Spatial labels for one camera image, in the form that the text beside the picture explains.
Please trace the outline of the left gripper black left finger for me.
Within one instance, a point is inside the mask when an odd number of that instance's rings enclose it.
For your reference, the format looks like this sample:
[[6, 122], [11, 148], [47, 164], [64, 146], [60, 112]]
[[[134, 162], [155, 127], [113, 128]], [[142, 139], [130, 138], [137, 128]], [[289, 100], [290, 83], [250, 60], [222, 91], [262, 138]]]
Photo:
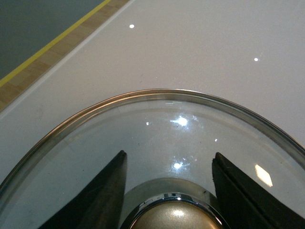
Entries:
[[126, 186], [127, 154], [120, 151], [69, 203], [41, 229], [116, 229]]

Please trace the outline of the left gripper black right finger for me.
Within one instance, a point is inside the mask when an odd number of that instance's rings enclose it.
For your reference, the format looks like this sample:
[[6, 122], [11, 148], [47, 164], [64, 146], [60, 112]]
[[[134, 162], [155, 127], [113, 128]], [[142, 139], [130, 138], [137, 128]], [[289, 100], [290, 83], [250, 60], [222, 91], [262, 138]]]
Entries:
[[305, 219], [217, 152], [212, 161], [216, 197], [232, 229], [303, 229]]

